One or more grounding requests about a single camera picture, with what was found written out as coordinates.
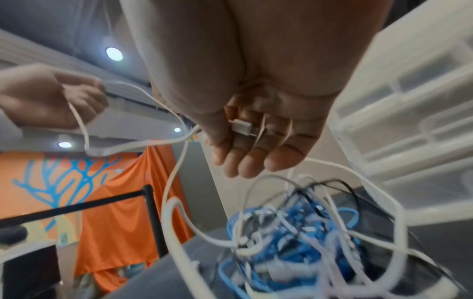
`ceiling light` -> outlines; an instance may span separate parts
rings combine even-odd
[[[58,146],[61,147],[61,148],[71,148],[72,144],[70,142],[67,142],[67,141],[61,141],[61,142],[58,143]]]
[[[120,61],[123,59],[122,52],[115,47],[108,47],[105,52],[107,53],[107,56],[114,61]]]

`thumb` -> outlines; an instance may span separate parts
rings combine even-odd
[[[205,114],[191,114],[188,117],[207,134],[210,146],[219,145],[230,136],[230,124],[224,109]]]

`clear plastic container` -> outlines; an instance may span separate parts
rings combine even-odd
[[[411,225],[473,218],[473,4],[417,10],[379,34],[328,124],[353,168],[399,200]],[[410,34],[422,15],[431,23]]]

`hand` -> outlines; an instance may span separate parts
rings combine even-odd
[[[229,177],[300,163],[389,11],[389,0],[122,0],[157,89],[214,145]],[[228,120],[264,134],[233,135]]]
[[[105,87],[94,77],[41,64],[0,72],[0,108],[17,126],[75,129],[68,102],[85,123],[108,106]]]

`recessed light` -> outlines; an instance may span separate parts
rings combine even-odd
[[[105,49],[105,52],[107,53],[107,56],[114,61],[120,61],[123,59],[122,52],[115,47],[108,47]]]
[[[71,148],[72,144],[70,142],[67,142],[67,141],[61,141],[61,142],[58,143],[58,146],[61,147],[61,148]]]

